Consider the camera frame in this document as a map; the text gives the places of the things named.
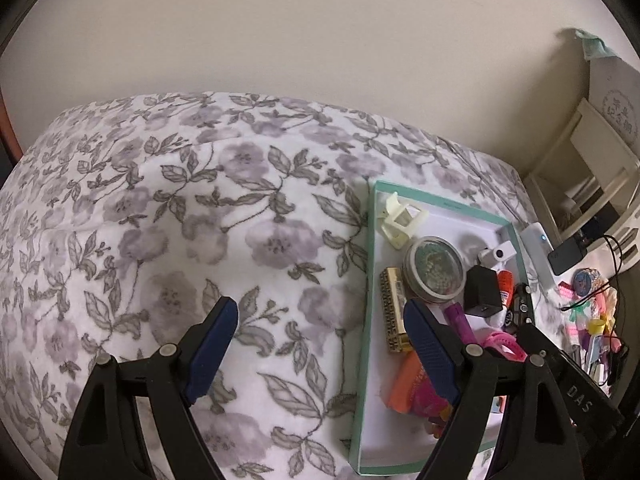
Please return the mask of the orange blue card case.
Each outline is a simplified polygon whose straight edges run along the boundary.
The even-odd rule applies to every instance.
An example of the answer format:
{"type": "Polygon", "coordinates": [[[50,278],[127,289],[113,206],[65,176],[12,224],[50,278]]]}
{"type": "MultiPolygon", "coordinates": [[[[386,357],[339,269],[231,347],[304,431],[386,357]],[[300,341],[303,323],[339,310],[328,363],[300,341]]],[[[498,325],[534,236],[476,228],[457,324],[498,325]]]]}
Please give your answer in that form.
{"type": "Polygon", "coordinates": [[[491,403],[491,413],[502,414],[506,408],[506,396],[495,396],[491,403]]]}
{"type": "Polygon", "coordinates": [[[418,355],[415,351],[409,352],[393,381],[387,407],[400,414],[410,413],[416,389],[424,382],[425,377],[418,355]]]}

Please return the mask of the pink smart watch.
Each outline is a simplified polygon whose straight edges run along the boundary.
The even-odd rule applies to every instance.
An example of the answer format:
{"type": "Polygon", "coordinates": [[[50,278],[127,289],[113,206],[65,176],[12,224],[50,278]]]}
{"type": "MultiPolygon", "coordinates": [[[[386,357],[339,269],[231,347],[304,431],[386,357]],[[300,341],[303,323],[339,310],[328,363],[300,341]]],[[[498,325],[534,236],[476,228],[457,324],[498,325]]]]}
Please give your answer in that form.
{"type": "Polygon", "coordinates": [[[480,338],[480,345],[510,362],[525,362],[528,357],[527,352],[518,344],[516,338],[501,330],[494,330],[480,338]]]}

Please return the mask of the pink orange doll toy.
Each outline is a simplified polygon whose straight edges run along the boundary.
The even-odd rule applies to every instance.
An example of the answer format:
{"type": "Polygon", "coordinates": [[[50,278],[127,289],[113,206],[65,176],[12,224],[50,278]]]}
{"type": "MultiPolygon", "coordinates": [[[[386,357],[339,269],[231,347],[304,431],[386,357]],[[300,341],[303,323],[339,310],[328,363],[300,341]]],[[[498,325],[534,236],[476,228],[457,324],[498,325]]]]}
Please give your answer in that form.
{"type": "Polygon", "coordinates": [[[452,413],[451,404],[437,394],[428,378],[425,378],[414,390],[411,409],[416,416],[427,420],[427,433],[439,439],[448,424],[452,413]]]}

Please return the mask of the black toy car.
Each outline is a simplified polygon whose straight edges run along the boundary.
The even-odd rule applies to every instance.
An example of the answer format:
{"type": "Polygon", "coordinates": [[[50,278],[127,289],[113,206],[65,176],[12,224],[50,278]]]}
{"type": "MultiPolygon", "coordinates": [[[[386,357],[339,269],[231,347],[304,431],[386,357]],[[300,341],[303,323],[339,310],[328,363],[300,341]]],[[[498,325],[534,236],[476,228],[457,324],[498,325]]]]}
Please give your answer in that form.
{"type": "Polygon", "coordinates": [[[532,292],[529,284],[518,283],[515,285],[510,306],[506,310],[503,329],[508,334],[515,334],[521,326],[526,324],[535,324],[532,292]]]}

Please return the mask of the purple small toy bar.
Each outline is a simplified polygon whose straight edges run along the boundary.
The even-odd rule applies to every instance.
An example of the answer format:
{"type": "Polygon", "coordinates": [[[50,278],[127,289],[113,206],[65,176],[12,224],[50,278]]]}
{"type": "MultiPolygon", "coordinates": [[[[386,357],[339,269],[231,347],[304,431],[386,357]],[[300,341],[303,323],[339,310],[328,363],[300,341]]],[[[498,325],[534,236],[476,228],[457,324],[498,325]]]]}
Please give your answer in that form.
{"type": "Polygon", "coordinates": [[[462,341],[462,344],[477,344],[474,330],[472,330],[461,304],[457,302],[450,304],[444,310],[444,315],[449,326],[462,341]]]}

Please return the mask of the black charger cube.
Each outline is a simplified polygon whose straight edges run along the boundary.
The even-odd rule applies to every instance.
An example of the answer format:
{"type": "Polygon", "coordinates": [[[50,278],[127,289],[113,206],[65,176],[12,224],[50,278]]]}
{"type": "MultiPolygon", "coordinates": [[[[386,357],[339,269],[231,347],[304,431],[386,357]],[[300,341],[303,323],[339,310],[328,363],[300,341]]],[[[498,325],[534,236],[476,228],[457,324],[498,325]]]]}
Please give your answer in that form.
{"type": "Polygon", "coordinates": [[[466,272],[463,307],[467,315],[490,318],[502,310],[498,274],[484,266],[466,272]]]}

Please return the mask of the orange red glue tube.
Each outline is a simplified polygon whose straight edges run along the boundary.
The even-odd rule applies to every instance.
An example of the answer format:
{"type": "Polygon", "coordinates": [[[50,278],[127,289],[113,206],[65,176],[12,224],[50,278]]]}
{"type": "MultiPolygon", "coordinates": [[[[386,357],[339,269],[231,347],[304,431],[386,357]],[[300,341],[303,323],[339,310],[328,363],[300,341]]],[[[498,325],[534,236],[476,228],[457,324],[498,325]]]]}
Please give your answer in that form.
{"type": "Polygon", "coordinates": [[[506,312],[511,304],[514,291],[514,277],[508,270],[501,270],[497,274],[501,300],[501,311],[496,315],[496,326],[501,328],[506,320],[506,312]]]}

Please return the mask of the white round band device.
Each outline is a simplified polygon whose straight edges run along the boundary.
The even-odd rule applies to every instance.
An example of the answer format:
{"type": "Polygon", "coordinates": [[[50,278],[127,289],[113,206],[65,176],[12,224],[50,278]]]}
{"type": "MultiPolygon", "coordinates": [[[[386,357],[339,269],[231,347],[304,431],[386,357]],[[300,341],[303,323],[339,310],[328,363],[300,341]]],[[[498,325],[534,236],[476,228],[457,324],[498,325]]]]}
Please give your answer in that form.
{"type": "Polygon", "coordinates": [[[516,250],[510,240],[506,240],[493,248],[485,248],[478,255],[478,263],[486,268],[501,266],[516,256],[516,250]]]}

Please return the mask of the gold harmonica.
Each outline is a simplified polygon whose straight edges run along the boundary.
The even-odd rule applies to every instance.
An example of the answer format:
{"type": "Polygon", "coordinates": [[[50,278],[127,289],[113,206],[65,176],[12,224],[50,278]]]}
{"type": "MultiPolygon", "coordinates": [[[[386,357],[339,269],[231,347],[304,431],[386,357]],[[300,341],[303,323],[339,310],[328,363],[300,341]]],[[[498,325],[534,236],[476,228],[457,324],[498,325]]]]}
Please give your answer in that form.
{"type": "Polygon", "coordinates": [[[401,270],[396,266],[385,268],[380,275],[380,289],[387,348],[395,353],[409,352],[411,344],[404,323],[407,294],[401,270]]]}

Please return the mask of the cream hair claw clip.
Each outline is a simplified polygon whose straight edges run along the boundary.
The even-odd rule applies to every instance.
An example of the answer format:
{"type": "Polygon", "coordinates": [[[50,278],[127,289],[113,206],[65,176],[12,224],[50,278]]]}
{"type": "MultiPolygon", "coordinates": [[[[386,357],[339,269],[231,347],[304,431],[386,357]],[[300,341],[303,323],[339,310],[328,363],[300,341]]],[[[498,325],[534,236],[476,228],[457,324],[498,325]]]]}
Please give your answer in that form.
{"type": "Polygon", "coordinates": [[[397,250],[409,243],[427,216],[425,209],[402,202],[397,192],[386,197],[382,211],[378,214],[383,236],[397,250]]]}

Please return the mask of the white power strip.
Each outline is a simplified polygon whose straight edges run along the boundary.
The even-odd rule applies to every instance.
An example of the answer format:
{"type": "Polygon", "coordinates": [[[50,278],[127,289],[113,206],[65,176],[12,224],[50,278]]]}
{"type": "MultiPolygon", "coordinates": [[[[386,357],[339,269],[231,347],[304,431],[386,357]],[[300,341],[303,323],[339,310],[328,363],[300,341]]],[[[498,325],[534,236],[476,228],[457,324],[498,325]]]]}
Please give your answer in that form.
{"type": "Polygon", "coordinates": [[[540,287],[543,290],[554,289],[555,279],[548,259],[553,247],[541,223],[529,224],[520,233],[520,237],[535,267],[540,287]]]}

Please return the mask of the teal rimmed white tray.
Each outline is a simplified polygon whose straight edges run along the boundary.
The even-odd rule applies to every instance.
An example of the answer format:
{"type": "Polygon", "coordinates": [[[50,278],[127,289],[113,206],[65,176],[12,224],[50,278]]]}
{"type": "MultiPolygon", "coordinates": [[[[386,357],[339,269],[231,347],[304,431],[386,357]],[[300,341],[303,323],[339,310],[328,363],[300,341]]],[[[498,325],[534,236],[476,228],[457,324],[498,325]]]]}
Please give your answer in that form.
{"type": "Polygon", "coordinates": [[[485,248],[508,240],[515,256],[506,263],[515,281],[527,281],[527,268],[518,233],[509,220],[438,195],[378,180],[369,196],[367,235],[367,310],[361,337],[357,406],[352,425],[349,463],[362,476],[416,474],[434,450],[436,440],[423,426],[425,420],[397,413],[386,406],[390,389],[405,356],[390,352],[386,344],[382,272],[402,265],[404,253],[386,240],[380,230],[386,198],[396,193],[401,203],[427,212],[417,237],[441,237],[457,249],[465,268],[476,263],[485,248]]]}

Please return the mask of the round tin with beads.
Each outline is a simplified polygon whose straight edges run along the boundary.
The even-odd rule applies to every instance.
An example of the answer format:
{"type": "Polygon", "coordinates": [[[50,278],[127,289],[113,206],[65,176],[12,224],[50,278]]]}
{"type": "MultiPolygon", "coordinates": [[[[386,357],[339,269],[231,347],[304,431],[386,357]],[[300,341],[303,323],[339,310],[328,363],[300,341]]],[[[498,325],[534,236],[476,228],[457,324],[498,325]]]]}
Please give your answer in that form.
{"type": "Polygon", "coordinates": [[[437,236],[424,236],[410,243],[402,260],[402,272],[412,292],[430,304],[454,301],[465,286],[459,252],[437,236]]]}

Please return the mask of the floral grey white blanket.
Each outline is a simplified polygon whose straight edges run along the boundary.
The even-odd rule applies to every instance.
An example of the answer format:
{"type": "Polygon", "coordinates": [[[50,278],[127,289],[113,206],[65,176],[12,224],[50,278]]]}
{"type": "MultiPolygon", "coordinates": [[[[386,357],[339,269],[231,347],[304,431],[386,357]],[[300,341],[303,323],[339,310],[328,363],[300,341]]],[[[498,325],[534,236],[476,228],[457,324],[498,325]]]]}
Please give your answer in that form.
{"type": "Polygon", "coordinates": [[[198,428],[231,479],[349,479],[378,180],[516,224],[516,171],[397,120],[255,93],[66,110],[1,191],[1,419],[53,479],[96,358],[150,356],[218,298],[239,327],[198,428]]]}

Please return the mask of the cream white toy shelf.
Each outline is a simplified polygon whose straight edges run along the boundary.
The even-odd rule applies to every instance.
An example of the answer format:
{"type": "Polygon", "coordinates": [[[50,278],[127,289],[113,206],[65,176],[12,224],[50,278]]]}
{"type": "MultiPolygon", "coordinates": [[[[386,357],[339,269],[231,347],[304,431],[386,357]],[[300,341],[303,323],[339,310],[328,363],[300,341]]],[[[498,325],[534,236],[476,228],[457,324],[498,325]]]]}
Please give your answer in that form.
{"type": "Polygon", "coordinates": [[[547,151],[525,177],[536,214],[559,245],[604,214],[623,226],[639,205],[639,71],[583,29],[588,88],[547,151]]]}

